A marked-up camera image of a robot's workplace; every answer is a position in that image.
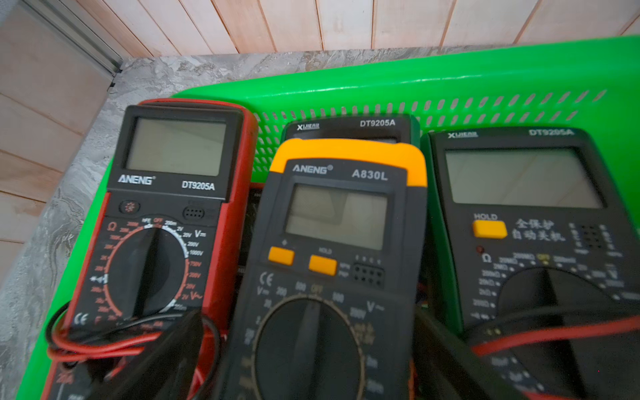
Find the large red multimeter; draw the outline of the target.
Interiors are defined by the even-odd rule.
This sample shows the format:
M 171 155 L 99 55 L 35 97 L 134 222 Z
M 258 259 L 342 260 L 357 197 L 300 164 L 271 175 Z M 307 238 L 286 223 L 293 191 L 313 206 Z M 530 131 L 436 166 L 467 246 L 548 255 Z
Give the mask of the large red multimeter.
M 45 330 L 42 399 L 89 399 L 183 315 L 204 335 L 188 398 L 228 333 L 258 124 L 245 107 L 159 98 L 126 109 L 78 280 Z

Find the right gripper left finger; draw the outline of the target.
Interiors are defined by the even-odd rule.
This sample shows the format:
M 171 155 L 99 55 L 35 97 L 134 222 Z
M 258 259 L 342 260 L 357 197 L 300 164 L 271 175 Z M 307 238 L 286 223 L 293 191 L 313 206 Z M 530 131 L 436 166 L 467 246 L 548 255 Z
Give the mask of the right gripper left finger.
M 186 399 L 203 342 L 203 316 L 191 311 L 94 391 L 96 399 Z

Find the green DT9205A multimeter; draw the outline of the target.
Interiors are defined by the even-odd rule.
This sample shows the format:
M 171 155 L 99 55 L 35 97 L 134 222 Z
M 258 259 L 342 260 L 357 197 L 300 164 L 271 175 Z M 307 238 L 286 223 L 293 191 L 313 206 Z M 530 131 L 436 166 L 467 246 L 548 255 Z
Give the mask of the green DT9205A multimeter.
M 289 139 L 345 138 L 382 143 L 420 145 L 418 120 L 411 115 L 393 113 L 383 116 L 340 116 L 315 118 L 287 124 L 281 142 Z

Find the yellow multimeter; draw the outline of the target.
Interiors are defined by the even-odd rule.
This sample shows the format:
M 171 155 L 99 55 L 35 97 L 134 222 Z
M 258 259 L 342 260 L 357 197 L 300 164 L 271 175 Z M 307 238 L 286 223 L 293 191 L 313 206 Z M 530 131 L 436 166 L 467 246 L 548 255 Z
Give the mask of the yellow multimeter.
M 427 205 L 411 144 L 283 142 L 212 398 L 409 398 Z

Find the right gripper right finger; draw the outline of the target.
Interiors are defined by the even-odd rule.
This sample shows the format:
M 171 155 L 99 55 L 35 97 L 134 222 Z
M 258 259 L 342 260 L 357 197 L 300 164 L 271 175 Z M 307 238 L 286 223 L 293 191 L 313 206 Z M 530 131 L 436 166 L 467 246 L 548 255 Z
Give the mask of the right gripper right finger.
M 413 361 L 429 399 L 525 398 L 430 312 L 413 317 Z

